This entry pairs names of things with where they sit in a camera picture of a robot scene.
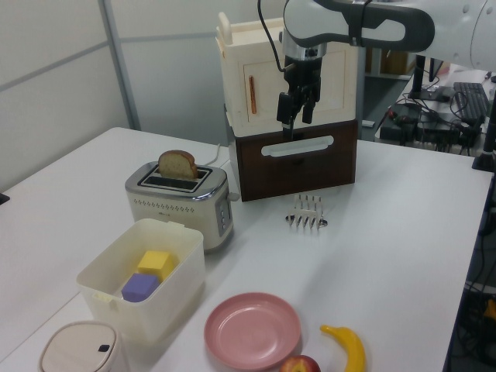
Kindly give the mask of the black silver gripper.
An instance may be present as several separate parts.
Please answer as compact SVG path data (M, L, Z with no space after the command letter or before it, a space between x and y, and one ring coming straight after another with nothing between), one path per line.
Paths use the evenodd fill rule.
M326 55L327 44L299 46L291 37L281 37L284 54L284 79L288 83L288 93L278 96L277 121L281 123L285 138L294 134L295 100L291 94L304 94L302 122L311 123L315 105L320 100L322 59Z

